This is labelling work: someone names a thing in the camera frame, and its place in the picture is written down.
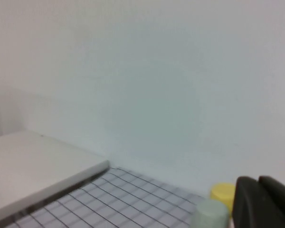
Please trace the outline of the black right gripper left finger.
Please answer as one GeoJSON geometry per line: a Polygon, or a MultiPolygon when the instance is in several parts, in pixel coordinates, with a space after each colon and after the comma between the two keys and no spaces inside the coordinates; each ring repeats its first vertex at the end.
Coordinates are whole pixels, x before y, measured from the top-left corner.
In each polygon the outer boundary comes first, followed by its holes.
{"type": "Polygon", "coordinates": [[[266,190],[255,179],[237,179],[232,218],[236,228],[283,228],[284,218],[266,190]]]}

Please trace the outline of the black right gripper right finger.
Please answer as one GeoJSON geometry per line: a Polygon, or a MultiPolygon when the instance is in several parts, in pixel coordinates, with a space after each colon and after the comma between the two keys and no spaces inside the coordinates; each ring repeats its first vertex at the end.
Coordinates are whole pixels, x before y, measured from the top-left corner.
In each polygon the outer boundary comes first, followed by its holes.
{"type": "Polygon", "coordinates": [[[270,176],[260,176],[258,182],[285,217],[285,185],[270,176]]]}

